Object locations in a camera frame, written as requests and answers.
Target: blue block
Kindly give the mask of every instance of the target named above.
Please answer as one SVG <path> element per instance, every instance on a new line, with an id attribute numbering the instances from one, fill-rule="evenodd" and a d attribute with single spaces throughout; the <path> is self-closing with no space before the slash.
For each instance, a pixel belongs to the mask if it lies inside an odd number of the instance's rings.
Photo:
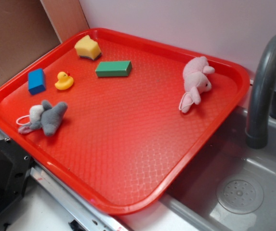
<path id="1" fill-rule="evenodd" d="M 28 91 L 32 94 L 38 94 L 46 90 L 45 73 L 43 69 L 37 69 L 28 73 Z"/>

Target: plush toy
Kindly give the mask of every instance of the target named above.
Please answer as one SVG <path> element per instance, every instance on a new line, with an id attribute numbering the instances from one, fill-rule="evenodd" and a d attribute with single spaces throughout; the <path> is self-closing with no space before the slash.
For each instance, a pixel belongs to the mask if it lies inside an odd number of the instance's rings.
<path id="1" fill-rule="evenodd" d="M 18 132 L 20 134 L 27 134 L 42 128 L 46 136 L 53 136 L 61 125 L 67 108 L 68 106 L 65 102 L 59 102 L 55 107 L 52 107 L 47 100 L 44 100 L 41 105 L 31 107 L 30 122 L 23 124 L 18 129 Z"/>
<path id="2" fill-rule="evenodd" d="M 207 58 L 196 57 L 186 64 L 183 70 L 185 94 L 183 95 L 179 110 L 187 113 L 193 103 L 201 102 L 200 94 L 211 90 L 211 83 L 207 74 L 212 74 L 215 69 L 209 66 Z"/>

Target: rubber duck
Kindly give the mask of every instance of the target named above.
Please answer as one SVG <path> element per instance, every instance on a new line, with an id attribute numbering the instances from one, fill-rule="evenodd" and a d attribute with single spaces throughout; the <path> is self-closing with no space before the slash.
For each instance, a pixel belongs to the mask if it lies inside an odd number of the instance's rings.
<path id="1" fill-rule="evenodd" d="M 74 84 L 73 77 L 70 77 L 69 74 L 64 71 L 57 74 L 57 79 L 59 81 L 55 83 L 55 87 L 59 90 L 66 90 Z"/>

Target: gray stuffed elephant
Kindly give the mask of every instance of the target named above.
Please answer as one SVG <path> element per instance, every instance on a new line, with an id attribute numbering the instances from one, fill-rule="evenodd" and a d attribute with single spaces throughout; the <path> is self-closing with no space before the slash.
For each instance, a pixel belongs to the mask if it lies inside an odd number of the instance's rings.
<path id="1" fill-rule="evenodd" d="M 30 109 L 30 122 L 22 125 L 18 132 L 27 134 L 42 128 L 46 136 L 53 136 L 60 127 L 67 108 L 65 102 L 59 102 L 52 107 L 47 100 L 43 100 L 41 105 Z"/>

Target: gray sink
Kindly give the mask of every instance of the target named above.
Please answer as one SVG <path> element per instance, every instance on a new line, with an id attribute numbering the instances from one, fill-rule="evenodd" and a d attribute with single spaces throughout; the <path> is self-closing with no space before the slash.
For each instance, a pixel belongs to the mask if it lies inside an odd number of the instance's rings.
<path id="1" fill-rule="evenodd" d="M 204 230 L 276 230 L 276 120 L 256 150 L 245 144 L 246 116 L 237 108 L 167 190 Z"/>

